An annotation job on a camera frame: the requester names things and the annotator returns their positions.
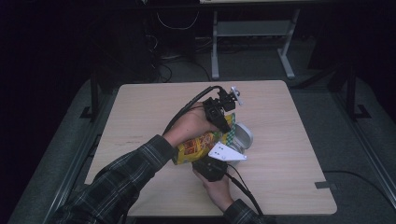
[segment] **person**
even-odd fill
[[[174,156],[177,145],[216,130],[206,120],[202,103],[197,103],[163,136],[155,135],[137,150],[102,169],[91,185],[54,213],[49,223],[117,223],[136,202],[140,190]],[[259,217],[242,200],[232,198],[226,175],[220,181],[208,182],[193,172],[230,223],[265,223],[265,218]]]

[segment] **shirt sleeve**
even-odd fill
[[[102,169],[91,185],[55,212],[50,223],[117,223],[174,154],[165,139],[154,136]]]
[[[276,224],[274,218],[257,215],[240,199],[227,208],[224,212],[224,217],[231,224]]]

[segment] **hand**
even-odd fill
[[[213,204],[215,204],[222,212],[227,210],[227,208],[233,204],[233,198],[230,193],[230,181],[227,175],[219,181],[209,182],[196,170],[192,169],[192,171],[202,180],[204,188]]]
[[[192,110],[181,116],[163,135],[172,147],[204,133],[218,130],[215,125],[207,121],[202,103],[196,103],[191,108]]]

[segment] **wooden table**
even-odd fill
[[[86,183],[119,156],[161,134],[169,120],[195,95],[212,85],[225,90],[236,86],[244,101],[234,110],[236,121],[254,134],[246,151],[247,161],[237,169],[266,215],[326,215],[337,206],[304,125],[283,81],[199,82],[134,84],[120,88],[108,118]],[[218,97],[217,91],[207,97]],[[254,208],[250,200],[231,184],[232,195]],[[135,217],[220,216],[210,202],[191,164],[169,161],[141,191],[129,211]]]

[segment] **white cable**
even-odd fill
[[[197,21],[198,15],[199,15],[199,11],[197,12],[197,15],[195,16],[195,19],[194,19],[194,21],[192,22],[192,24],[191,24],[190,26],[184,27],[184,28],[183,28],[183,27],[177,28],[177,27],[168,26],[168,25],[166,25],[165,23],[163,23],[163,21],[162,21],[161,18],[160,18],[160,14],[157,12],[157,17],[158,17],[158,20],[160,21],[160,23],[161,23],[164,27],[169,28],[169,29],[172,29],[172,30],[188,30],[188,29],[190,29],[190,28],[195,24],[195,22]]]

